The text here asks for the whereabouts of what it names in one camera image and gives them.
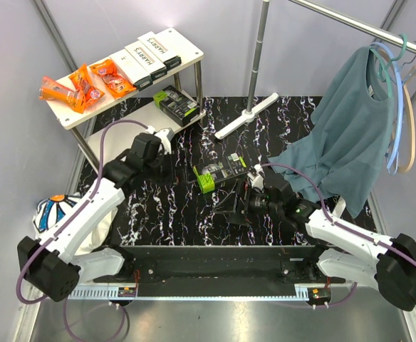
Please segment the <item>green black razor box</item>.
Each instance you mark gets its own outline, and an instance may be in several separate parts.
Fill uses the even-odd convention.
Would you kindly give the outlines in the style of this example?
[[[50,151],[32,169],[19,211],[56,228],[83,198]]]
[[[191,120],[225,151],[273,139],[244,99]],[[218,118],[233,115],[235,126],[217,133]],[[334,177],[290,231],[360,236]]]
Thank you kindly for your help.
[[[221,159],[192,167],[202,194],[225,187],[247,176],[249,167],[241,155],[232,153]]]

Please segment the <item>green black razor box shelved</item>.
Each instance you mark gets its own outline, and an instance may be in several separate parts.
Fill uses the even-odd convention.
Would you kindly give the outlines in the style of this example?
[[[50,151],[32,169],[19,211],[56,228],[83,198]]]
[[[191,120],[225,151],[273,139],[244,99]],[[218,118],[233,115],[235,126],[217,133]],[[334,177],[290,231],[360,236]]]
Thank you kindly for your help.
[[[169,85],[153,95],[155,105],[180,126],[188,125],[200,114],[199,104]]]

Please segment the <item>orange razor pack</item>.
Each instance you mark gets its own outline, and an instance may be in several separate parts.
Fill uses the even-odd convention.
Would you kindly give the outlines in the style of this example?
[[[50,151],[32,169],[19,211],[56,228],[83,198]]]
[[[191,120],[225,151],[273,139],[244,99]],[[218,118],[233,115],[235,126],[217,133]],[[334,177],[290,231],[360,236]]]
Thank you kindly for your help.
[[[136,91],[136,87],[118,72],[115,63],[107,58],[101,63],[90,66],[90,70],[104,82],[108,92],[115,99]]]
[[[84,111],[84,96],[80,90],[71,90],[48,76],[42,78],[39,99],[61,101],[77,113]]]
[[[87,107],[97,103],[105,93],[97,89],[93,84],[88,72],[88,67],[83,64],[77,71],[69,75],[71,83],[82,95],[80,110],[83,112]]]

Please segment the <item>white Harry's box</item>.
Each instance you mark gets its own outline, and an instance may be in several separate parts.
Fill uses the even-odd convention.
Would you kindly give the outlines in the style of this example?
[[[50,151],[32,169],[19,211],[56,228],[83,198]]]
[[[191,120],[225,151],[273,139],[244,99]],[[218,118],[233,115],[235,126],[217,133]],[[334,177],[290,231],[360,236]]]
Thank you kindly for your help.
[[[181,57],[156,33],[151,31],[143,34],[138,41],[143,43],[166,66],[167,70],[182,64]]]
[[[150,74],[153,81],[167,74],[164,63],[140,41],[127,45],[125,50]]]

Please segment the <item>white H razor box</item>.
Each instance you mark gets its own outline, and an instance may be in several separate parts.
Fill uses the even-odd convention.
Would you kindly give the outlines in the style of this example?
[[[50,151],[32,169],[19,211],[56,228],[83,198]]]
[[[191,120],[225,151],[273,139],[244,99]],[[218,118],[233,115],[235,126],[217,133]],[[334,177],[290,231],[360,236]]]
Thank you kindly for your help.
[[[141,91],[153,84],[151,75],[125,49],[109,55],[117,69]]]

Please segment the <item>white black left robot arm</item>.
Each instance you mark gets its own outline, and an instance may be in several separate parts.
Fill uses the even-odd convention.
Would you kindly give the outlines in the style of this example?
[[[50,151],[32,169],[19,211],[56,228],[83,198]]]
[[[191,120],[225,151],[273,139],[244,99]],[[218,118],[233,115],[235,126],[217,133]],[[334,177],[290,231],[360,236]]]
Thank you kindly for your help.
[[[102,276],[128,281],[134,265],[118,247],[95,249],[79,255],[79,247],[102,219],[130,195],[134,185],[148,179],[167,179],[172,172],[170,128],[135,136],[131,147],[99,169],[98,178],[88,192],[57,224],[39,238],[25,236],[17,246],[20,266],[16,295],[27,281],[55,302],[66,299],[78,285]]]

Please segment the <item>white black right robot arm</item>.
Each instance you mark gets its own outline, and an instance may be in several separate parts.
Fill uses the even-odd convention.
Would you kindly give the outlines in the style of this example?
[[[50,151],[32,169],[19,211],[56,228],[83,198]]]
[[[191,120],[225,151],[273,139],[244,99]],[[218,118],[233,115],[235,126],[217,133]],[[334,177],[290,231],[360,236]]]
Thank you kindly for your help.
[[[269,214],[288,227],[304,230],[330,244],[303,265],[312,282],[325,277],[351,280],[377,290],[393,306],[412,311],[416,306],[416,241],[370,232],[328,213],[299,197],[280,175],[255,185],[237,180],[232,191],[214,207],[231,224],[249,226],[254,214]]]

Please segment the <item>white two-tier shelf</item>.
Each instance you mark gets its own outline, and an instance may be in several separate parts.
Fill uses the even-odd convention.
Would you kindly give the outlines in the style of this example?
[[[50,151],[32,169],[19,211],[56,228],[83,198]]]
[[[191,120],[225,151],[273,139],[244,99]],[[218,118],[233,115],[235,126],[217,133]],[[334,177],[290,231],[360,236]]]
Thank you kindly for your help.
[[[204,53],[173,28],[164,30],[163,34],[180,54],[182,65],[172,69],[166,76],[156,80],[148,90],[152,93],[158,92],[166,80],[170,78],[177,79],[177,74],[180,71],[193,66],[195,68],[197,98],[200,100],[202,98],[201,61],[204,58]],[[50,100],[47,104],[61,126],[73,133],[78,147],[95,171],[99,168],[101,135],[106,126],[112,123],[114,119],[136,120],[145,125],[150,125],[156,130],[169,128],[175,134],[178,134],[202,120],[206,115],[206,111],[202,110],[187,125],[178,125],[158,109],[151,98],[139,98],[137,92],[129,93],[127,96],[117,100],[110,94],[105,94],[83,114],[72,111],[66,104],[57,100]]]

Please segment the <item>teal t-shirt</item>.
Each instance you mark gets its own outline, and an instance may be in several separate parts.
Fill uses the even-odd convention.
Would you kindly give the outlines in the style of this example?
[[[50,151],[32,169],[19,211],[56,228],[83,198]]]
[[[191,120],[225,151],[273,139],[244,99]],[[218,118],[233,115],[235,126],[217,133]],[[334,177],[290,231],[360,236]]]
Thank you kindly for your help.
[[[311,114],[311,132],[269,159],[305,199],[339,195],[351,217],[380,174],[395,116],[392,86],[376,78],[375,59],[369,46],[355,51]]]

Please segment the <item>teal hanger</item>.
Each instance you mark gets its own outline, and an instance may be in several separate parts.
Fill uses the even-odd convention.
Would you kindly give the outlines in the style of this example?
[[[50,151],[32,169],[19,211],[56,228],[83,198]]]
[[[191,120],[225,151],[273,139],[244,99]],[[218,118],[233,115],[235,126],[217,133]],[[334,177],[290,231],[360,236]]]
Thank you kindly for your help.
[[[403,86],[400,68],[397,66],[397,62],[406,52],[407,36],[404,33],[400,33],[398,36],[402,39],[402,44],[400,52],[396,56],[384,43],[378,41],[370,44],[370,50],[373,51],[378,59],[376,78],[386,83],[388,90],[391,89],[392,83],[394,83],[397,93],[397,102],[401,103],[403,102]]]

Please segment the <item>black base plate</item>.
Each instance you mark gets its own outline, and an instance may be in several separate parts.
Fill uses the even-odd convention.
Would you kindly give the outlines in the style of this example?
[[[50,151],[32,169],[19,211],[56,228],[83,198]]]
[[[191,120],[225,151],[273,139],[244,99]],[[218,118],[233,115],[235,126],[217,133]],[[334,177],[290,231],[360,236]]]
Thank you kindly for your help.
[[[165,282],[170,279],[221,279],[267,283],[327,283],[316,268],[315,257],[323,250],[314,246],[252,247],[126,247],[129,257],[121,275],[102,276],[97,283],[138,285]]]

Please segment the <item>aluminium frame rail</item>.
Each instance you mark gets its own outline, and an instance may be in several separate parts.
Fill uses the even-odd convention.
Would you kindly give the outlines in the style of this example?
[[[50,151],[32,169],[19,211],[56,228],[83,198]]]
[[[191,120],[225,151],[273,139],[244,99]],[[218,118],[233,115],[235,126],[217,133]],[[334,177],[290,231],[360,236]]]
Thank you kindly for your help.
[[[267,283],[221,279],[170,279],[153,284],[80,285],[69,296],[73,300],[111,301],[329,301],[324,288],[304,284]]]

